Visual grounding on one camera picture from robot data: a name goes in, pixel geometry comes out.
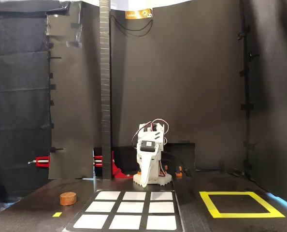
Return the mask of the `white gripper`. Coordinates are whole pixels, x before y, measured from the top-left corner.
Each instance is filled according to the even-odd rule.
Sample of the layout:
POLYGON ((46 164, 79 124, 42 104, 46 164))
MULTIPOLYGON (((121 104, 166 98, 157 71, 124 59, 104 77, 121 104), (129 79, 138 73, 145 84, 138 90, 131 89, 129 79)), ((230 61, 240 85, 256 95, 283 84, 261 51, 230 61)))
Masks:
POLYGON ((155 183, 158 178, 158 160, 163 151, 163 131, 141 131, 138 134, 137 157, 141 168, 141 186, 155 183))

